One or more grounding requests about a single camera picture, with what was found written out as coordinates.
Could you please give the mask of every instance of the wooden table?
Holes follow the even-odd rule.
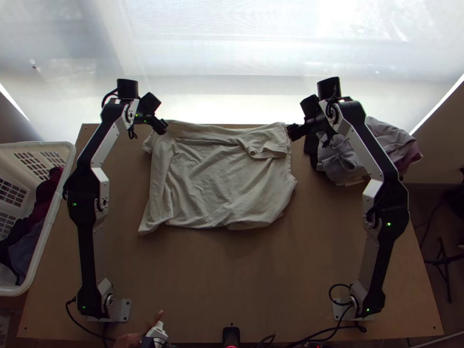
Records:
[[[83,125],[80,153],[96,125]],[[110,178],[110,213],[104,221],[106,274],[115,295],[131,298],[129,322],[108,335],[143,328],[159,309],[169,341],[220,342],[222,328],[236,325],[243,342],[276,333],[290,342],[336,324],[327,296],[336,282],[358,274],[366,238],[361,225],[364,186],[336,187],[310,167],[303,139],[292,147],[298,186],[283,217],[266,228],[227,231],[161,226],[139,236],[148,199],[151,158],[138,140],[119,137],[103,165]],[[65,301],[80,286],[76,227],[61,202],[29,290],[18,336],[91,340],[67,317]],[[339,331],[335,338],[386,339],[442,335],[443,329],[421,252],[411,225],[397,240],[384,284],[386,303],[368,332]],[[88,328],[102,326],[73,315]]]

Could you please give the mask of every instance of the metal bracket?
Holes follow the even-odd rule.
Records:
[[[113,299],[108,308],[109,318],[97,319],[95,317],[87,317],[88,321],[99,322],[126,322],[129,320],[129,312],[131,311],[130,299]]]
[[[346,302],[347,299],[334,299],[337,302],[343,303]],[[333,310],[333,317],[336,321],[340,320],[340,317],[342,316],[343,312],[346,310],[347,306],[340,306],[338,304],[335,304],[332,302],[332,310]],[[356,318],[356,308],[352,307],[346,312],[345,316],[343,317],[343,320],[347,321],[371,321],[374,320],[375,315],[371,315],[365,318]]]

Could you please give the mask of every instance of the robotic arm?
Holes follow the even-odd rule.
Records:
[[[305,124],[291,125],[288,134],[292,140],[304,135],[326,132],[342,134],[359,156],[371,180],[362,194],[362,226],[366,231],[366,245],[358,279],[350,286],[352,303],[345,319],[365,318],[378,313],[385,305],[382,291],[393,244],[409,222],[408,191],[400,182],[398,171],[372,132],[365,124],[365,112],[358,101],[342,97],[338,77],[318,82],[318,96],[312,95],[301,102]],[[338,319],[343,307],[333,305]]]
[[[63,187],[69,215],[77,226],[82,286],[77,308],[90,320],[127,321],[130,300],[115,299],[113,285],[98,272],[94,242],[101,236],[102,222],[108,214],[110,181],[102,164],[116,139],[134,124],[149,124],[164,134],[168,124],[155,116],[161,102],[151,93],[139,97],[137,81],[118,79],[115,99],[103,106],[101,124],[77,159],[77,166]]]

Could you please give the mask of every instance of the wrinkled cloth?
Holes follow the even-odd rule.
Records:
[[[9,248],[21,241],[48,213],[53,200],[53,195],[60,181],[63,168],[54,167],[50,169],[50,179],[42,182],[35,189],[35,203],[32,213],[25,219],[17,219],[8,236],[0,241],[0,262],[8,267],[16,276],[16,285],[19,285],[20,275],[10,259]]]
[[[34,210],[27,220],[28,231],[31,231],[47,215],[48,208],[50,208],[53,195],[63,173],[63,168],[54,167],[50,169],[49,173],[50,179],[44,181],[35,189]]]
[[[366,126],[401,175],[406,172],[411,163],[422,158],[416,139],[406,131],[374,117],[366,117]],[[367,175],[360,158],[345,136],[335,134],[326,147],[322,144],[326,141],[327,135],[321,132],[318,133],[318,137],[320,140],[316,166],[318,171],[325,172],[327,177],[337,184],[345,184],[354,177]]]
[[[230,230],[267,226],[296,186],[282,123],[253,129],[170,121],[144,142],[151,154],[150,198],[139,233],[161,223]]]
[[[39,240],[40,233],[44,226],[45,218],[37,223],[32,230],[26,234],[20,241],[8,248],[11,265],[15,270],[15,275],[19,277],[18,285],[21,285],[26,278],[29,264],[35,251],[35,246]]]

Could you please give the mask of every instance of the white plastic basket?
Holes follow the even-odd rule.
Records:
[[[63,184],[70,174],[75,155],[75,146],[68,142],[0,144],[0,240],[8,236],[17,219],[25,218],[32,212],[35,189],[49,178],[49,169],[54,166],[64,168],[26,278],[20,286],[16,286],[16,277],[6,266],[0,264],[0,296],[18,296],[31,286],[60,206]]]

